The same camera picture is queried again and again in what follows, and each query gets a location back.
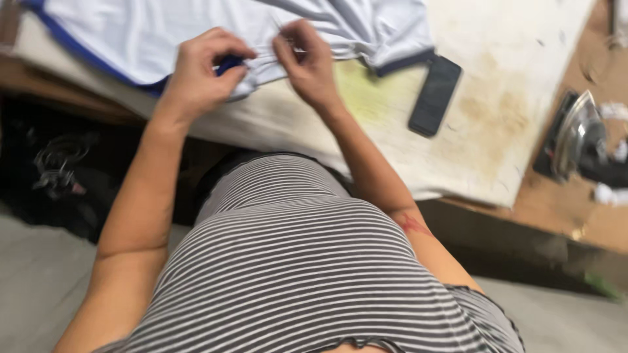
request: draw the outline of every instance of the gray fabric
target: gray fabric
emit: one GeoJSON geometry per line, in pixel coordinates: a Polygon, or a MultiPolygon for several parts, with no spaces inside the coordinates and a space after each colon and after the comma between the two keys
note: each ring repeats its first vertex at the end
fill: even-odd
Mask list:
{"type": "Polygon", "coordinates": [[[317,163],[274,155],[218,182],[144,318],[101,352],[522,352],[499,307],[443,286],[401,228],[317,163]]]}

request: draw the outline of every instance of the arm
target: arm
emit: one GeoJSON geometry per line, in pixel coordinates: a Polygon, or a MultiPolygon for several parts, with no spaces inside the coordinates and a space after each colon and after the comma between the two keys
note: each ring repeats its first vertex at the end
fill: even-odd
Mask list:
{"type": "Polygon", "coordinates": [[[360,197],[399,224],[417,260],[439,281],[481,291],[432,235],[406,185],[346,110],[333,80],[329,45],[307,21],[300,20],[284,27],[273,46],[297,94],[316,110],[336,137],[360,197]],[[304,49],[305,56],[297,57],[286,38],[304,49]]]}
{"type": "Polygon", "coordinates": [[[212,60],[255,57],[243,41],[215,28],[181,44],[175,73],[147,124],[100,241],[89,289],[55,352],[91,352],[137,326],[168,258],[168,234],[181,149],[191,123],[215,109],[245,76],[216,77],[212,60]]]}

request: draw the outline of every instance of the gray floor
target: gray floor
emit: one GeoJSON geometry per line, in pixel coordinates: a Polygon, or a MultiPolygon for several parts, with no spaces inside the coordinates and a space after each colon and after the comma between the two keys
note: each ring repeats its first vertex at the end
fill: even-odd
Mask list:
{"type": "MultiPolygon", "coordinates": [[[[172,247],[188,231],[173,228],[172,247]]],[[[0,212],[0,347],[50,352],[87,290],[95,249],[0,212]]],[[[626,352],[628,308],[598,298],[477,278],[517,323],[528,352],[626,352]]]]}

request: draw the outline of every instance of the person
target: person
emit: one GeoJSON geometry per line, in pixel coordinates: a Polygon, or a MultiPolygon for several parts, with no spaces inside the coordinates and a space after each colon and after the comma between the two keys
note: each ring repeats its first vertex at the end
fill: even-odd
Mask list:
{"type": "Polygon", "coordinates": [[[191,123],[255,52],[214,28],[181,44],[57,352],[522,352],[503,311],[438,242],[337,94],[330,47],[305,20],[273,40],[292,87],[333,132],[359,198],[294,153],[240,160],[168,258],[191,123]]]}

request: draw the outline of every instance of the red mark on arm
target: red mark on arm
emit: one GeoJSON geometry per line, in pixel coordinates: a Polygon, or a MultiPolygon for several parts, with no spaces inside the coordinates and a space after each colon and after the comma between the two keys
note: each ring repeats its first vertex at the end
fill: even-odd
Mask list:
{"type": "Polygon", "coordinates": [[[399,226],[403,229],[404,232],[416,231],[434,237],[434,234],[432,234],[430,230],[427,229],[427,227],[425,227],[423,224],[420,224],[419,221],[414,219],[414,217],[408,215],[406,212],[403,212],[403,214],[401,215],[403,216],[404,220],[401,221],[399,226]]]}

